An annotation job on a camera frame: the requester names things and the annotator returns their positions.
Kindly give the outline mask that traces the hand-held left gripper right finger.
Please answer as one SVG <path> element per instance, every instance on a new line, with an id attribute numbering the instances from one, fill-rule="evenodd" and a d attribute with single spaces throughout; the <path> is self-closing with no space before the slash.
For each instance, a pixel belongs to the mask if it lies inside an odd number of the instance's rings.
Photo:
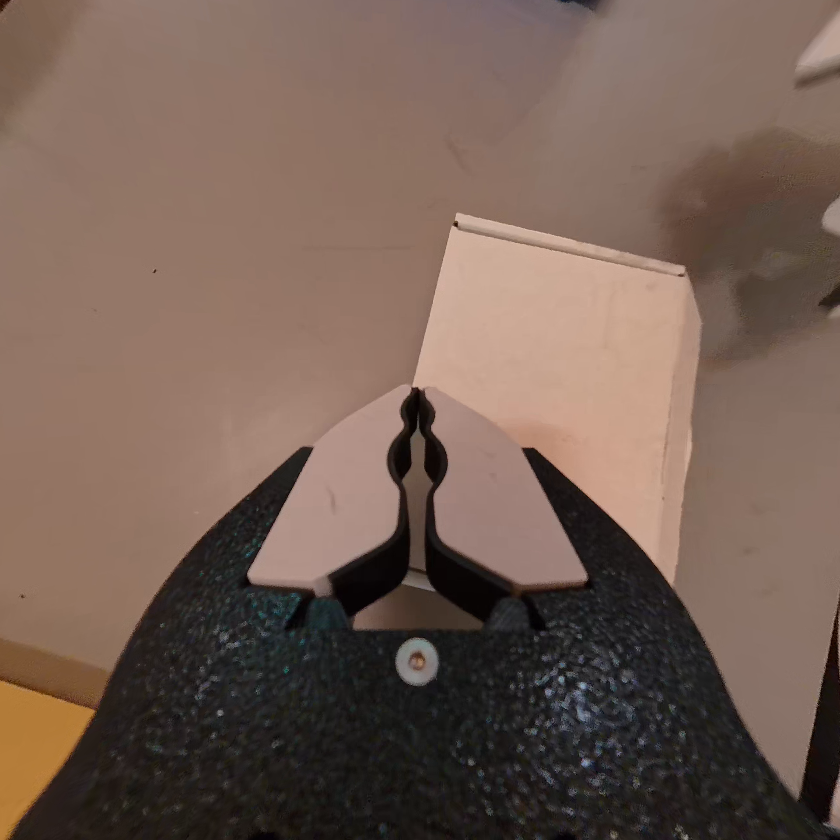
<path id="1" fill-rule="evenodd" d="M 481 622 L 507 599 L 579 590 L 588 573 L 523 448 L 436 387 L 418 395 L 430 487 L 427 578 Z"/>

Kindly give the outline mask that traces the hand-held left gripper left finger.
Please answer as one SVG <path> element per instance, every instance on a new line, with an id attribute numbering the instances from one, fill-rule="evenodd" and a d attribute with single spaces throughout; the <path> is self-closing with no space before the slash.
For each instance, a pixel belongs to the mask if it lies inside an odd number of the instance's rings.
<path id="1" fill-rule="evenodd" d="M 417 390 L 395 389 L 312 447 L 247 572 L 251 585 L 332 598 L 355 615 L 403 582 L 410 560 L 404 478 Z"/>

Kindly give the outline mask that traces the white cardboard box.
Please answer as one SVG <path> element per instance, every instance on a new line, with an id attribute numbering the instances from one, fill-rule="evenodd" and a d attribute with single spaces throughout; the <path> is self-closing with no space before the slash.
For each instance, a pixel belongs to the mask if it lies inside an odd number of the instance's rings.
<path id="1" fill-rule="evenodd" d="M 457 213 L 414 384 L 537 449 L 673 585 L 700 332 L 685 266 Z"/>

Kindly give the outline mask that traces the yellow plastic bin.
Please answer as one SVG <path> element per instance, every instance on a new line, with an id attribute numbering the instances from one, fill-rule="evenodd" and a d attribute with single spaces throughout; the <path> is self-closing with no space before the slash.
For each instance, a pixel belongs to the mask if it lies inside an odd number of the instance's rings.
<path id="1" fill-rule="evenodd" d="M 52 781 L 94 711 L 1 682 L 1 838 Z"/>

